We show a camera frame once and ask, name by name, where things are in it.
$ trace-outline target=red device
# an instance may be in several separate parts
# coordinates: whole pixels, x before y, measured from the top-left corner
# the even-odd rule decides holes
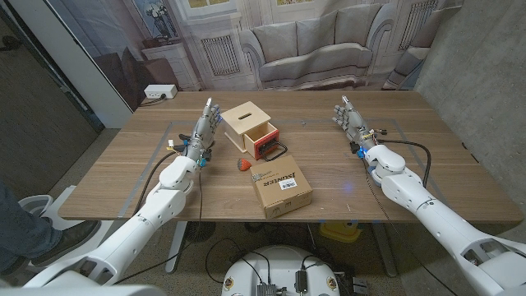
[[[256,154],[256,157],[255,157],[256,160],[263,157],[263,154],[260,152],[260,148],[263,147],[265,144],[268,144],[272,141],[279,141],[279,130],[278,129],[262,137],[258,141],[254,142],[254,153]],[[276,147],[277,145],[271,146],[269,149],[265,150],[265,154],[269,154],[271,151],[274,151]]]

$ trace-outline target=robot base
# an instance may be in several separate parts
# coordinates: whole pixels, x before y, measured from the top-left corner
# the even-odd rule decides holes
[[[224,277],[222,289],[223,296],[231,295],[269,295],[266,291],[272,289],[272,294],[282,294],[280,291],[286,288],[286,295],[300,295],[296,292],[296,272],[301,270],[303,258],[312,255],[298,247],[290,246],[267,246],[262,247],[255,252],[259,252],[269,259],[270,263],[270,280],[275,287],[265,284],[260,285],[260,280],[256,272],[243,260],[238,260],[230,267]],[[248,263],[254,266],[257,273],[266,283],[269,275],[269,269],[265,258],[255,253],[248,253],[243,257]],[[305,260],[307,268],[307,292],[309,295],[339,295],[336,276],[333,271],[321,263],[316,257],[308,257]]]

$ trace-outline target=electrical outlet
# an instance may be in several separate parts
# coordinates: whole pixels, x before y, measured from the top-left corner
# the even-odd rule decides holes
[[[147,99],[159,99],[162,95],[166,95],[166,99],[173,99],[177,92],[175,85],[149,85],[145,88]]]

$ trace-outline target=barcode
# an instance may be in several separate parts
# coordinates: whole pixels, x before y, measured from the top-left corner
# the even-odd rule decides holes
[[[279,186],[281,187],[281,190],[289,189],[291,187],[296,187],[296,180],[294,178],[286,179],[283,181],[279,181]]]

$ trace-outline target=jeans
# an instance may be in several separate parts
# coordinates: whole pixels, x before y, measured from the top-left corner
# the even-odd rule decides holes
[[[13,192],[0,180],[0,271],[18,257],[36,258],[58,244],[62,231],[21,208]]]

